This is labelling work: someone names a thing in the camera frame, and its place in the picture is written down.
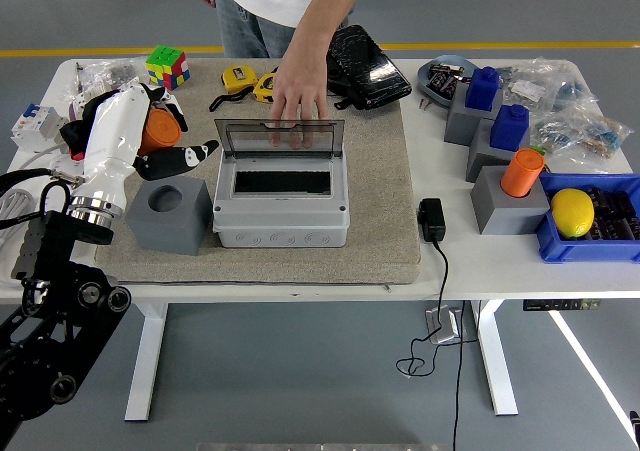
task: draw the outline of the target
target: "orange cylinder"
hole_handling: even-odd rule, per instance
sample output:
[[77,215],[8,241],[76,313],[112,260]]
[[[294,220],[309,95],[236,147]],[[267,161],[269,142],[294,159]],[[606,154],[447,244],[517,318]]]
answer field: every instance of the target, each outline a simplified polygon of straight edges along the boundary
[[180,141],[182,130],[178,120],[168,111],[152,109],[142,133],[138,155],[144,156],[162,148],[171,148]]
[[533,149],[516,151],[509,167],[500,180],[500,187],[509,196],[523,198],[544,168],[544,157]]

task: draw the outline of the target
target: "yellow tape measure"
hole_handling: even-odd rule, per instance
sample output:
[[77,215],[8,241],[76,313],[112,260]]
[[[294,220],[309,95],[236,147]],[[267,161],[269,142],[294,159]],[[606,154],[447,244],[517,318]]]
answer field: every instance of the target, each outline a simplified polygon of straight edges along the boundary
[[249,66],[232,66],[222,73],[222,84],[228,94],[236,94],[258,84],[258,76]]
[[253,88],[253,94],[261,103],[273,103],[273,78],[276,73],[267,73]]

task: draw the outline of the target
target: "black pouch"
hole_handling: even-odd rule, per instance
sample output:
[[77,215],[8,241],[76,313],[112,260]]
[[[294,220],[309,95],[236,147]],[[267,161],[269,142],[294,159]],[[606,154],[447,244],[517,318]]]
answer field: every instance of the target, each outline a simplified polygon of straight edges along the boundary
[[339,29],[327,53],[327,87],[338,109],[374,109],[411,94],[411,84],[360,25]]

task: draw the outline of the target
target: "gray block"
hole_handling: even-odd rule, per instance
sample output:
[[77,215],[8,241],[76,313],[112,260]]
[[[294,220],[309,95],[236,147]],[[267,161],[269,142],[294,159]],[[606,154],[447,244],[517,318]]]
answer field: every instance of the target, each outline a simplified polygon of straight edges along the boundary
[[458,83],[456,86],[456,93],[453,95],[453,100],[449,107],[447,125],[444,130],[444,140],[447,143],[469,146],[480,120],[490,119],[495,121],[498,111],[500,111],[500,106],[502,106],[503,93],[500,90],[493,100],[491,111],[467,108],[464,103],[468,89],[469,83]]
[[533,234],[549,211],[549,201],[539,179],[523,198],[513,198],[502,190],[500,180],[507,167],[482,168],[471,190],[480,234]]
[[173,176],[143,182],[125,221],[143,248],[197,256],[212,215],[204,180]]
[[[481,119],[478,128],[469,146],[469,158],[467,159],[467,175],[466,180],[469,183],[475,183],[478,174],[484,166],[504,166],[508,165],[516,154],[514,151],[507,149],[491,147],[491,127],[494,121],[489,119]],[[529,146],[529,130],[524,134],[521,146]]]

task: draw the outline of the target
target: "beige mat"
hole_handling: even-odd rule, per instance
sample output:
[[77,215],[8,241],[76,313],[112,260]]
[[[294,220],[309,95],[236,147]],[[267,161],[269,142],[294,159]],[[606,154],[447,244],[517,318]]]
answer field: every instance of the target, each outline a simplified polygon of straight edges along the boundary
[[[253,95],[223,103],[215,113],[209,104],[224,93],[222,71],[237,64],[251,65],[258,76],[277,61],[187,58],[191,78],[174,91],[189,132],[180,145],[218,139],[215,118],[269,117],[269,105]],[[343,248],[231,249],[223,248],[213,232],[198,256],[151,251],[138,246],[123,222],[114,224],[111,246],[99,247],[96,263],[121,282],[136,283],[397,283],[413,282],[420,261],[416,211],[399,103],[373,111],[338,111],[329,98],[331,119],[344,119],[351,226]],[[213,201],[220,149],[185,176],[206,181]],[[127,179],[129,203],[142,180]]]

